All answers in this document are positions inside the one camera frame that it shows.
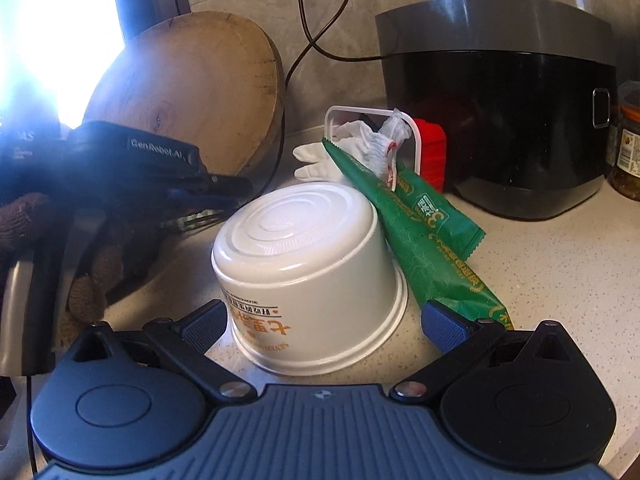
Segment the silver object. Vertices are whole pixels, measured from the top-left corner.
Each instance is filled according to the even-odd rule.
[[[0,376],[23,375],[22,336],[32,275],[33,250],[23,251],[4,286],[0,310]]]
[[[427,392],[427,387],[417,381],[405,381],[404,383],[396,384],[396,394],[401,397],[421,397]]]
[[[607,96],[607,120],[603,123],[597,123],[596,122],[596,96],[598,94],[606,94]],[[593,114],[591,117],[591,122],[593,123],[593,127],[598,129],[598,128],[606,128],[607,126],[609,126],[609,123],[611,122],[611,95],[609,94],[609,89],[608,88],[596,88],[593,91],[593,95],[592,95],[592,103],[593,103]]]
[[[168,325],[170,323],[173,323],[174,320],[171,319],[170,317],[158,317],[156,319],[154,319],[151,323],[155,323],[158,325]]]
[[[53,346],[58,348],[62,327],[62,317],[69,299],[71,284],[76,278],[78,265],[87,247],[95,240],[98,232],[106,221],[106,213],[102,209],[82,208],[74,214],[74,219],[66,237],[65,253],[60,265],[60,280],[56,295],[56,306],[53,313]]]
[[[220,386],[220,393],[231,399],[244,397],[251,391],[251,386],[242,381],[231,381]]]

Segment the wooden cutting board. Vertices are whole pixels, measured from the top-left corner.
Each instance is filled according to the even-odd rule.
[[[103,120],[200,148],[210,173],[258,164],[280,133],[280,56],[254,22],[194,12],[129,42],[95,88],[84,120]]]

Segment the black rice cooker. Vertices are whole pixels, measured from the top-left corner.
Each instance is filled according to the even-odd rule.
[[[550,0],[429,0],[376,16],[389,107],[440,124],[446,190],[544,219],[607,173],[611,26]]]

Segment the white bowl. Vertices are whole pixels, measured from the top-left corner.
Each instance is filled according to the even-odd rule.
[[[341,184],[254,200],[220,229],[211,262],[239,348],[279,374],[324,374],[363,359],[406,307],[375,208]]]

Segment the plastic container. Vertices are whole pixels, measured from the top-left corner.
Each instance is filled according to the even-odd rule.
[[[361,114],[365,114],[380,127],[392,113],[393,110],[381,108],[332,106],[324,115],[324,136],[335,142],[338,137],[334,130],[344,123],[359,120]],[[447,151],[447,139],[443,129],[437,124],[420,119],[414,121],[404,112],[402,118],[411,127],[413,136],[402,144],[398,157],[406,166],[413,167],[416,174],[442,192]]]
[[[306,376],[372,353],[398,326],[404,276],[359,191],[311,182],[254,200],[220,229],[211,260],[238,347]]]

